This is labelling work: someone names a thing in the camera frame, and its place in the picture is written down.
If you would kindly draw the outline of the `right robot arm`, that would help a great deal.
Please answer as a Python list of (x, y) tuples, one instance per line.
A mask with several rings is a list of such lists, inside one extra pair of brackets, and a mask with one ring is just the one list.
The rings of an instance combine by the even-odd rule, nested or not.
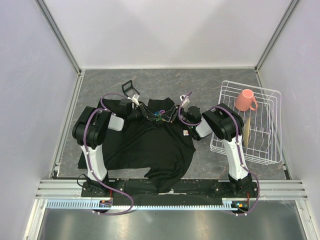
[(229, 191), (235, 197), (242, 196), (252, 180), (245, 169), (242, 150), (243, 119), (223, 103), (203, 113), (197, 106), (190, 106), (187, 110), (178, 106), (175, 114), (172, 123), (163, 125), (158, 144), (163, 153), (158, 167), (159, 176), (153, 180), (158, 192), (169, 191), (187, 173), (196, 151), (193, 141), (214, 133), (226, 150)]

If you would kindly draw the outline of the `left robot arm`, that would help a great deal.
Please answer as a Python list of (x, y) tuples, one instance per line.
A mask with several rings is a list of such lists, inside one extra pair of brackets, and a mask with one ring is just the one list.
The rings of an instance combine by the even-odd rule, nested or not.
[(103, 158), (103, 142), (107, 133), (122, 131), (127, 122), (149, 118), (138, 97), (135, 94), (133, 97), (116, 101), (114, 109), (107, 107), (102, 98), (98, 107), (85, 107), (72, 129), (72, 137), (85, 158), (87, 176), (95, 181), (92, 191), (99, 197), (106, 196), (110, 191), (109, 183), (104, 181), (108, 176)]

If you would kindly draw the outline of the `black polo shirt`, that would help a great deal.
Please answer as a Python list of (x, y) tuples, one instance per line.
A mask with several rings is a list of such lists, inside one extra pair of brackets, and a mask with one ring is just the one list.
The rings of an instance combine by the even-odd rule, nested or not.
[[(113, 110), (117, 101), (120, 100), (104, 99), (103, 102)], [(170, 98), (166, 98), (164, 100), (151, 99), (145, 105), (156, 115), (156, 120), (148, 121), (144, 118), (129, 121), (124, 124), (122, 131), (109, 131), (102, 144), (102, 153), (108, 172), (110, 170), (146, 168), (148, 172), (145, 177), (154, 185), (153, 180), (160, 175), (158, 167), (160, 167), (160, 157), (163, 154), (159, 147), (160, 137), (164, 132), (163, 125), (169, 124), (169, 121), (162, 120), (161, 110), (168, 111), (176, 104)], [(83, 153), (78, 166), (88, 170)], [(104, 185), (107, 178), (95, 182)]]

